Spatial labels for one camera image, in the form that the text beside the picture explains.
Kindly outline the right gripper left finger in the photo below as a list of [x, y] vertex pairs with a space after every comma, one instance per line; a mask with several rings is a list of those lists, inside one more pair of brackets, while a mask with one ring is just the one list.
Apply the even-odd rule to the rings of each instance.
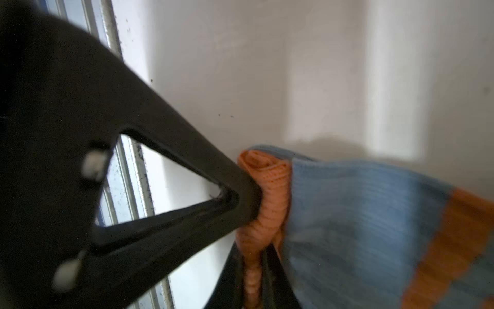
[[[99, 227], [121, 134], [218, 198]], [[1, 2], [1, 271], [17, 308], [125, 308], [253, 220], [261, 190], [111, 51], [28, 1]]]

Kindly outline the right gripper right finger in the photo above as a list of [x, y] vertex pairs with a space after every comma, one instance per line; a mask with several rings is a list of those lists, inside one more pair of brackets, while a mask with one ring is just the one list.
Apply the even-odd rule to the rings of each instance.
[[[273, 245], [262, 252], [261, 300], [264, 308], [300, 308]], [[205, 308], [243, 308], [243, 261], [233, 244]]]

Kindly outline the blue orange striped sock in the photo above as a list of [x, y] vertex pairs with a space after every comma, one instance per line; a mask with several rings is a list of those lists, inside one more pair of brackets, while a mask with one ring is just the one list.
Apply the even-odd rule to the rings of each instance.
[[274, 246], [303, 308], [492, 308], [493, 202], [425, 175], [257, 146], [237, 159], [261, 187], [237, 230], [246, 308], [263, 308]]

